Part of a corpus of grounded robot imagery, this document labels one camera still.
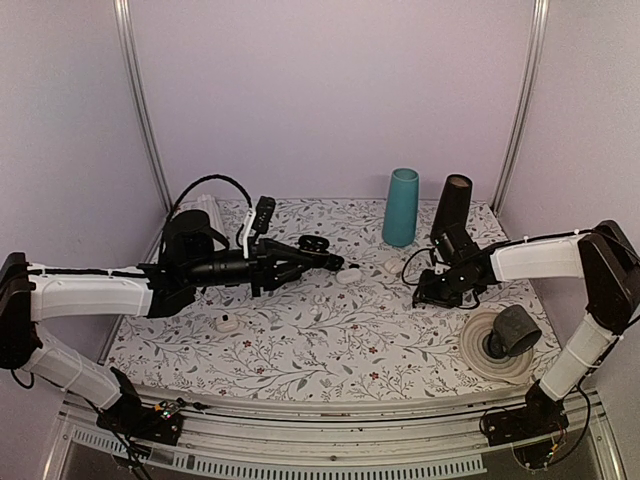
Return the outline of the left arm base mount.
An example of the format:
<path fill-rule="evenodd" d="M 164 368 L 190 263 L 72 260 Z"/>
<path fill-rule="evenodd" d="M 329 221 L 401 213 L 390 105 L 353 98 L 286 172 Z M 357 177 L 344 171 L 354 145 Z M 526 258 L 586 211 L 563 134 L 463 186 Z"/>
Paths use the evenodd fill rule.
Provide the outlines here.
<path fill-rule="evenodd" d="M 148 407 L 127 376 L 111 367 L 120 396 L 106 409 L 100 409 L 96 425 L 123 436 L 176 446 L 184 418 L 180 413 L 167 413 L 165 406 Z"/>

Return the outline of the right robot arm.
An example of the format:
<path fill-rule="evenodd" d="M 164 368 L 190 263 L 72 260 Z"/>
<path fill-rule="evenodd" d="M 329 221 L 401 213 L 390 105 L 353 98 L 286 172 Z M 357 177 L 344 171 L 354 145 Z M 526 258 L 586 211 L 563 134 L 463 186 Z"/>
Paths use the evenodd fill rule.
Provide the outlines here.
<path fill-rule="evenodd" d="M 639 255 L 613 220 L 592 229 L 504 241 L 481 248 L 461 223 L 434 230 L 433 252 L 441 269 L 420 275 L 412 303 L 459 308 L 466 293 L 524 279 L 579 278 L 587 305 L 583 320 L 550 369 L 531 387 L 533 400 L 517 415 L 517 427 L 537 436 L 552 424 L 559 403 L 606 358 L 639 320 Z"/>

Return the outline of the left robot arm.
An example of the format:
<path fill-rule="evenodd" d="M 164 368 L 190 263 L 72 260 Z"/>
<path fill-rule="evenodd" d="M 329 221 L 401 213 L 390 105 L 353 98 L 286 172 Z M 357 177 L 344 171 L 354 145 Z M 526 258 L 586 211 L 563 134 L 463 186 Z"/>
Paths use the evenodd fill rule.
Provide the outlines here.
<path fill-rule="evenodd" d="M 328 240 L 302 236 L 291 247 L 265 237 L 265 213 L 250 221 L 255 235 L 240 249 L 210 222 L 207 212 L 187 210 L 162 232 L 157 262 L 121 269 L 64 269 L 31 264 L 22 252 L 1 268 L 1 367 L 23 370 L 79 395 L 128 434 L 148 426 L 135 387 L 115 368 L 100 366 L 42 327 L 50 318 L 128 315 L 168 318 L 191 305 L 199 289 L 247 284 L 254 297 L 301 278 L 312 269 L 339 270 L 344 260 Z"/>

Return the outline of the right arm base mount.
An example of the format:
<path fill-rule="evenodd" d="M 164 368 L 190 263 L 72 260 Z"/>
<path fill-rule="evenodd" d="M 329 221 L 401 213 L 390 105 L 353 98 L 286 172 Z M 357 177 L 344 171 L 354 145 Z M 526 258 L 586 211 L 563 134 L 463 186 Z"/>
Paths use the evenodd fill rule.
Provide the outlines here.
<path fill-rule="evenodd" d="M 479 421 L 480 432 L 490 446 L 504 445 L 565 430 L 569 426 L 563 400 L 553 400 L 540 381 L 536 381 L 525 395 L 522 407 L 489 410 Z"/>

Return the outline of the black round earbud case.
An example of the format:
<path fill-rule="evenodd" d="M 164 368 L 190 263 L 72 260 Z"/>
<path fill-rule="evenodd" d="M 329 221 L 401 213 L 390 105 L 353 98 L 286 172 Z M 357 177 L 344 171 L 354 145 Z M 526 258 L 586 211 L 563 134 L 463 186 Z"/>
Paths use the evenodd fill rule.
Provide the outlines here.
<path fill-rule="evenodd" d="M 303 251 L 323 253 L 329 248 L 329 241 L 316 235 L 302 235 L 298 240 L 299 248 Z"/>

